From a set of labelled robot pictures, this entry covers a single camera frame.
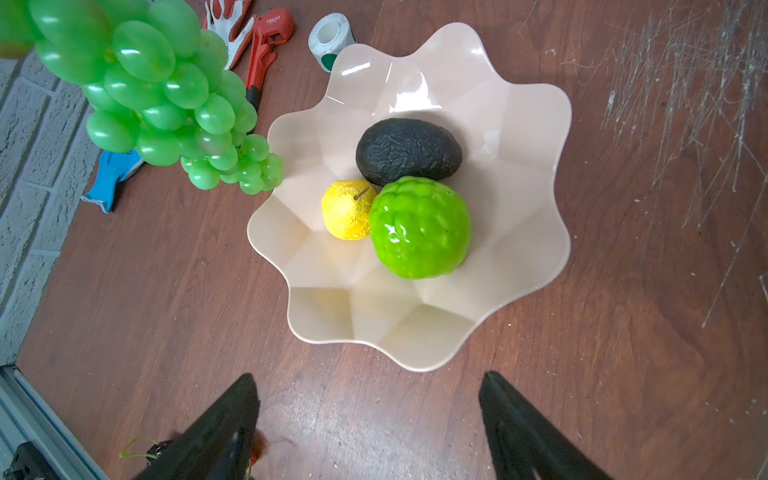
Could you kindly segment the green custard apple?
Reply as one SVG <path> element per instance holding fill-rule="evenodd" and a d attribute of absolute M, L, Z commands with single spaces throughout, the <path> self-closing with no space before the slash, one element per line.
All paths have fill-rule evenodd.
<path fill-rule="evenodd" d="M 386 185 L 372 204 L 369 223 L 380 262 L 407 280 L 452 273 L 463 263 L 472 240 L 463 198 L 423 177 L 406 176 Z"/>

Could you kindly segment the green grape bunch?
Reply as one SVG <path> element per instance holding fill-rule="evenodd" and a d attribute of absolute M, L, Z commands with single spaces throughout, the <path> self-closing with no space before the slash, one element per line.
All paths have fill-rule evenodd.
<path fill-rule="evenodd" d="M 188 3 L 3 2 L 2 56 L 30 51 L 81 88 L 102 150 L 180 164 L 201 190 L 227 183 L 255 195 L 282 183 L 282 160 L 254 131 L 257 110 L 224 41 Z"/>

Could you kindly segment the dark avocado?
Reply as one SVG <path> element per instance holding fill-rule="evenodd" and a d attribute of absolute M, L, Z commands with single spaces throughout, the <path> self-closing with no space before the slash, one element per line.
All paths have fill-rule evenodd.
<path fill-rule="evenodd" d="M 411 118 L 391 118 L 370 126 L 355 152 L 356 165 L 369 182 L 385 186 L 405 176 L 435 181 L 452 176 L 463 151 L 447 129 Z"/>

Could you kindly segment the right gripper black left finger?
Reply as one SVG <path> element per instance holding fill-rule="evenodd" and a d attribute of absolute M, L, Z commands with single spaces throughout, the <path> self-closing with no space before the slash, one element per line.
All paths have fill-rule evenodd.
<path fill-rule="evenodd" d="M 259 412 L 254 377 L 245 373 L 137 477 L 248 479 Z"/>

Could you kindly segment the yellow lemon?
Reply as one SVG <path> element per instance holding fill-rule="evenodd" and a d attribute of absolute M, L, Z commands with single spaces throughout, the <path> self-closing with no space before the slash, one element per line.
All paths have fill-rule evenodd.
<path fill-rule="evenodd" d="M 364 179 L 334 182 L 321 201 L 328 232 L 341 240 L 362 240 L 370 234 L 369 213 L 377 188 Z"/>

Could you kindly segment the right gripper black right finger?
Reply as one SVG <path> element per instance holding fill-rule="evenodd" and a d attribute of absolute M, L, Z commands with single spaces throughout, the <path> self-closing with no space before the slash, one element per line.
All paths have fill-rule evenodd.
<path fill-rule="evenodd" d="M 478 398 L 498 479 L 609 477 L 498 372 L 485 373 Z"/>

